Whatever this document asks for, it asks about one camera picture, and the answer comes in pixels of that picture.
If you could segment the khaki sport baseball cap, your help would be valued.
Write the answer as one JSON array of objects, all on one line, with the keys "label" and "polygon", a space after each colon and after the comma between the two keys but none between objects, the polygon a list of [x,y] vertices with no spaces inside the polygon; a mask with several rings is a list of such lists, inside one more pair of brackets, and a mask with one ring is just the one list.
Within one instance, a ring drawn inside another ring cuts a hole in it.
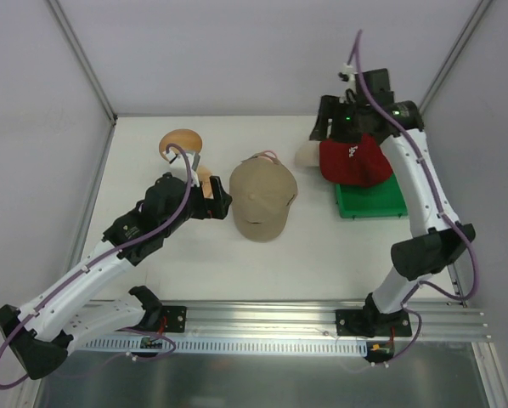
[{"label": "khaki sport baseball cap", "polygon": [[257,200],[245,198],[234,180],[234,170],[229,178],[229,194],[233,199],[232,212],[237,230],[246,239],[258,243],[276,239],[286,226],[293,202],[289,207],[277,208],[271,204],[260,205]]}]

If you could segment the red baseball cap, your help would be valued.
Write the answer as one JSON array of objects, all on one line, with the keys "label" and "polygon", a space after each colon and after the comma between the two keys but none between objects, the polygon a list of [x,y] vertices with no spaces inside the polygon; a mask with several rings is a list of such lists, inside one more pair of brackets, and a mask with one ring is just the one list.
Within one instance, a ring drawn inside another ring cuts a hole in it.
[{"label": "red baseball cap", "polygon": [[333,184],[362,188],[381,184],[393,175],[381,148],[367,133],[358,143],[322,141],[319,144],[319,169]]}]

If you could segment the pink baseball cap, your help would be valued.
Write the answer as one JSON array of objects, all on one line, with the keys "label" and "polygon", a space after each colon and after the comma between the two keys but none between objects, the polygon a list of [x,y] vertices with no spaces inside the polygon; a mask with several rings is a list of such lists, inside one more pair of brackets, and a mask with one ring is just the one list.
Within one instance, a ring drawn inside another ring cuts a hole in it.
[{"label": "pink baseball cap", "polygon": [[260,205],[289,207],[298,195],[292,172],[272,150],[260,151],[245,159],[234,170],[241,194]]}]

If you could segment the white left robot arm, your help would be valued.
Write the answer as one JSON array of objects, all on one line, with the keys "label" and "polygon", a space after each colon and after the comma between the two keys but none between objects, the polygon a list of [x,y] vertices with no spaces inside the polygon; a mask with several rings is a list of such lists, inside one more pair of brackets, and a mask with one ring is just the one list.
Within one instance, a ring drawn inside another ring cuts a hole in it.
[{"label": "white left robot arm", "polygon": [[186,221],[227,217],[232,198],[218,176],[209,180],[212,197],[206,198],[200,186],[163,174],[59,281],[29,303],[0,308],[2,348],[13,352],[26,377],[48,376],[74,351],[108,332],[128,328],[156,332],[168,326],[183,332],[176,309],[163,305],[147,286],[135,286],[107,306],[91,310],[84,306],[115,278],[159,251]]}]

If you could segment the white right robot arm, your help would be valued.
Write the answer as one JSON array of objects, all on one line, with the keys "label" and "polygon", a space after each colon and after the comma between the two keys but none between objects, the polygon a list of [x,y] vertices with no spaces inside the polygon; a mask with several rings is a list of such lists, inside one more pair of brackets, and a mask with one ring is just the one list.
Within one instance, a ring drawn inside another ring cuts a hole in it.
[{"label": "white right robot arm", "polygon": [[336,311],[341,336],[386,336],[409,319],[405,304],[453,264],[476,237],[443,193],[416,104],[397,102],[386,69],[358,73],[345,65],[342,96],[324,95],[309,143],[332,184],[373,188],[396,179],[411,237],[391,247],[392,268],[360,309]]}]

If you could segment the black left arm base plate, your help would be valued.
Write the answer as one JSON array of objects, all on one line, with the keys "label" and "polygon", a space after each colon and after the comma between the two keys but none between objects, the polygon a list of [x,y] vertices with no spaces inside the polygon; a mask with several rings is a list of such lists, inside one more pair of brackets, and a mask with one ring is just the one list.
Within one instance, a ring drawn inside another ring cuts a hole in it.
[{"label": "black left arm base plate", "polygon": [[143,332],[156,332],[159,334],[184,333],[187,311],[185,306],[158,306],[145,313],[137,328]]}]

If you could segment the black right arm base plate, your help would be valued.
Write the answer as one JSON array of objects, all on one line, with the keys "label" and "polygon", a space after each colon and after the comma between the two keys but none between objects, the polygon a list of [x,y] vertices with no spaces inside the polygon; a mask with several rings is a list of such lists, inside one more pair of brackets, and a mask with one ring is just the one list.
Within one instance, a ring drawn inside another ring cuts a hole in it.
[{"label": "black right arm base plate", "polygon": [[392,314],[368,314],[363,309],[338,309],[336,333],[339,337],[411,337],[409,314],[404,310]]}]

